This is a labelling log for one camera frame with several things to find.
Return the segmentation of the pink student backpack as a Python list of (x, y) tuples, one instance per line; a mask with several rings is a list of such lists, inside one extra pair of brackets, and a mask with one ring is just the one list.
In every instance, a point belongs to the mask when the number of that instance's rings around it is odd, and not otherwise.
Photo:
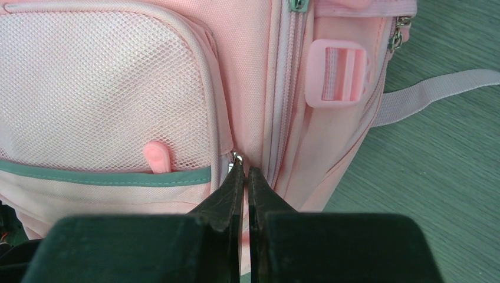
[(385, 93), (416, 1), (2, 1), (2, 282), (197, 282), (189, 212), (243, 161), (271, 215), (272, 282), (441, 282), (419, 226), (323, 208), (373, 127), (499, 84), (468, 70)]

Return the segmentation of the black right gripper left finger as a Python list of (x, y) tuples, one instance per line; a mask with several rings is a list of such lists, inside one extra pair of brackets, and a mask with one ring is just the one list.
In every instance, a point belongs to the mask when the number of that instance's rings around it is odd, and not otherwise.
[(203, 224), (197, 282), (240, 281), (245, 172), (241, 160), (229, 167), (221, 186), (189, 212)]

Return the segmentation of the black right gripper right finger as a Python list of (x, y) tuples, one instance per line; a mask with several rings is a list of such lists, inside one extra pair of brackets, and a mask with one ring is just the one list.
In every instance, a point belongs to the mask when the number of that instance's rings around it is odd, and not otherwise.
[(271, 215), (297, 210), (270, 187), (261, 169), (255, 166), (251, 166), (248, 173), (248, 209), (251, 281), (272, 282)]

